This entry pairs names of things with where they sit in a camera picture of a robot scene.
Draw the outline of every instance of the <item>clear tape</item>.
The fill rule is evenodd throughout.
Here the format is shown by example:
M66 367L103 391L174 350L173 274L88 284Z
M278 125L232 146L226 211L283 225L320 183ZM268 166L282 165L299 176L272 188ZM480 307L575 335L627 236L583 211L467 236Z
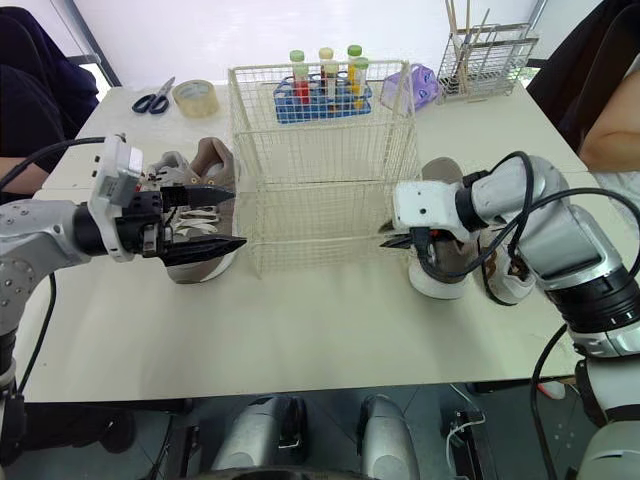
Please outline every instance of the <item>clear tape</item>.
M189 80L173 89L173 99L185 117L202 118L220 108L215 87L206 80Z

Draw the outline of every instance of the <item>red liquid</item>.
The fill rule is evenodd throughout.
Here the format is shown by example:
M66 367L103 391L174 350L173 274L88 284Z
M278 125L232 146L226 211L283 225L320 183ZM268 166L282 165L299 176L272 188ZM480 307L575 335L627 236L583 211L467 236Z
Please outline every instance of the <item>red liquid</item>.
M293 83L293 91L301 103L309 103L309 82L307 80L296 80Z

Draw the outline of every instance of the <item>metal rack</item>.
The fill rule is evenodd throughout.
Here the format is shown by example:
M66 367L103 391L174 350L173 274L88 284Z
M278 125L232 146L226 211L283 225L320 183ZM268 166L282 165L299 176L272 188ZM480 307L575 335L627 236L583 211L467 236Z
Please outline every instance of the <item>metal rack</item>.
M441 102L509 95L538 37L527 23L474 26L450 34L438 72Z
M315 81L321 64L306 65ZM383 81L398 72L400 88L383 103ZM290 75L290 64L229 71L239 181L252 185L239 196L255 205L238 226L258 272L384 255L378 229L391 218L393 186L417 174L409 64L370 62L366 114L283 124L274 93Z

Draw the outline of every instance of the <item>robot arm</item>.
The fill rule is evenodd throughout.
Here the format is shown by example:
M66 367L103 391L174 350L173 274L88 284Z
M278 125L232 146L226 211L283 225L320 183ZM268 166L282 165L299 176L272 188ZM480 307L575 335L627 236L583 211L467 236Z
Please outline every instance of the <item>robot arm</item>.
M214 186L167 187L138 192L142 154L108 137L96 161L96 186L88 205L25 200L0 206L0 392L13 383L15 334L38 283L61 268L110 255L158 257L166 266L230 253L245 239L206 235L174 239L165 215L175 208L217 205L233 192Z
M531 163L534 200L568 188L549 162L531 157ZM513 220L522 210L524 185L517 157L467 186L402 182L394 193L394 227L412 230L414 238L416 229L448 230L466 242L474 231ZM586 210L567 198L535 210L517 253L567 322L579 353L604 358L640 352L640 290Z
M531 165L534 201L568 188L548 161L531 157ZM469 242L473 232L505 225L523 209L526 172L520 158L473 177L451 185L418 181L396 187L394 228L410 232L425 275L433 271L431 230ZM603 468L611 478L631 478L616 473L640 462L640 290L635 279L594 218L568 198L530 213L516 253L567 323L576 352L586 357L576 367L578 386L586 413L604 428L590 445L579 478L599 478L596 472Z

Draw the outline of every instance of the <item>scissors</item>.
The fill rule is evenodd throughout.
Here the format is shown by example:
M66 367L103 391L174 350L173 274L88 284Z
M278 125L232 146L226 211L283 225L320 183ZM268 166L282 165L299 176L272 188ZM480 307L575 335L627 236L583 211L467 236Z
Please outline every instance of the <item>scissors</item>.
M136 113L149 112L151 115L164 113L164 111L169 107L169 99L167 98L167 95L169 94L175 79L176 77L171 77L167 83L158 90L158 93L145 95L138 99L138 101L131 107L131 110Z

